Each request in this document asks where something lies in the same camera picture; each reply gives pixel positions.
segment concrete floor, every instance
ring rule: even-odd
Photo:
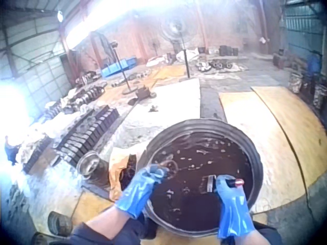
[[[200,116],[220,118],[226,121],[223,108],[219,101],[220,92],[241,92],[251,91],[251,86],[286,86],[289,79],[289,72],[279,70],[272,65],[272,62],[262,60],[246,60],[242,61],[249,70],[238,72],[236,75],[240,78],[214,80],[200,78]],[[144,67],[136,67],[138,70],[145,69]],[[10,207],[6,200],[9,196],[10,179],[5,174],[2,176],[2,224],[3,228],[10,235],[16,234],[18,244],[26,243],[34,233],[33,225],[30,224],[30,218],[27,213],[22,213],[20,209],[15,211]],[[306,244],[312,233],[317,230],[317,227],[323,222],[326,217],[327,202],[327,173],[309,187],[309,205],[313,210],[313,216],[310,215],[307,207],[306,197],[303,196],[296,201],[293,201],[282,207],[270,210],[267,213],[268,225],[278,229],[282,235],[285,244]],[[13,217],[8,221],[9,210],[15,211]]]

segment bucket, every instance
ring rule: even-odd
[[[237,154],[227,155],[229,152],[227,147],[237,149]],[[217,160],[217,156],[222,156],[222,154],[226,154],[224,156],[226,161]],[[178,170],[171,176],[171,171],[169,171],[167,180],[154,189],[146,204],[145,212],[157,224],[175,234],[186,237],[204,237],[217,233],[221,208],[219,198],[215,193],[199,193],[199,186],[194,185],[194,183],[200,183],[201,179],[207,175],[231,174],[239,178],[242,177],[237,174],[239,170],[242,174],[243,169],[247,169],[244,191],[248,207],[251,208],[258,198],[263,182],[260,156],[250,138],[241,130],[220,120],[190,119],[163,130],[150,141],[137,163],[136,170],[152,163],[160,163],[165,159],[176,161]],[[188,164],[186,169],[182,161]],[[236,166],[239,170],[237,169],[236,172],[234,169],[235,172],[231,173],[229,172],[230,166]],[[165,189],[167,185],[171,185],[172,189]],[[176,203],[177,205],[181,203],[182,207],[176,207]],[[170,216],[177,218],[170,220],[168,219]],[[182,223],[185,217],[189,221]],[[190,224],[197,227],[187,228]]]
[[[298,73],[292,73],[290,76],[290,80],[288,83],[288,88],[293,92],[293,93],[299,93],[302,85],[302,74]]]
[[[51,211],[48,215],[48,229],[54,235],[67,237],[73,230],[73,223],[68,216]]]
[[[313,97],[313,105],[320,110],[323,104],[324,99],[327,96],[327,87],[317,84],[315,86],[315,94]]]

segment blue rubber glove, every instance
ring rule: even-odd
[[[156,164],[140,169],[114,205],[136,219],[152,194],[153,187],[162,182],[167,172],[167,168]]]
[[[229,188],[226,179],[230,175],[216,178],[216,189],[222,201],[218,238],[242,236],[255,230],[242,186]]]

